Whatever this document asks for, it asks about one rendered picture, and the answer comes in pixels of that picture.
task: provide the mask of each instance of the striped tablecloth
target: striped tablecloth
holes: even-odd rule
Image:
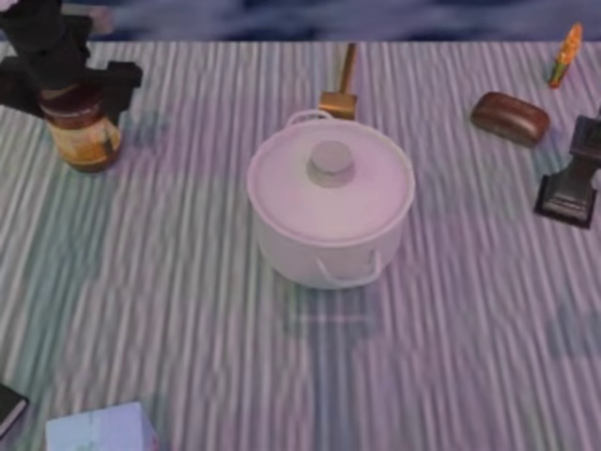
[[[0,380],[33,402],[0,449],[138,399],[177,451],[598,449],[601,210],[581,231],[532,206],[601,102],[601,45],[551,91],[556,50],[360,46],[359,120],[418,188],[393,264],[346,292],[265,264],[243,185],[259,144],[334,88],[342,45],[95,44],[94,65],[146,70],[122,160],[96,177],[0,108]],[[537,150],[469,124],[488,90],[549,112]]]

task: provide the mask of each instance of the pot handle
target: pot handle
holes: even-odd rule
[[[360,287],[363,285],[369,285],[378,279],[379,275],[382,273],[382,256],[378,251],[372,251],[372,271],[363,276],[354,279],[346,279],[339,278],[331,275],[330,271],[326,264],[319,257],[317,258],[317,267],[321,272],[321,275],[328,281],[328,283],[332,284],[337,288],[352,288],[352,287]]]
[[[304,122],[306,120],[312,119],[334,119],[334,117],[330,113],[326,113],[322,110],[305,110],[299,111],[290,117],[290,119],[286,122],[285,127],[292,127],[299,122]]]

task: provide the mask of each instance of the blue cube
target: blue cube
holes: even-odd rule
[[[139,402],[77,413],[46,423],[48,451],[159,451]]]

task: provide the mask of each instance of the orange jar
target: orange jar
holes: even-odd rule
[[[121,133],[101,105],[102,88],[97,85],[39,94],[39,106],[60,157],[81,172],[100,172],[119,155]]]

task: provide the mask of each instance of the white pot with lid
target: white pot with lid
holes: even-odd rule
[[[387,136],[310,110],[260,146],[246,188],[255,237],[275,271],[311,288],[354,288],[393,260],[415,178]]]

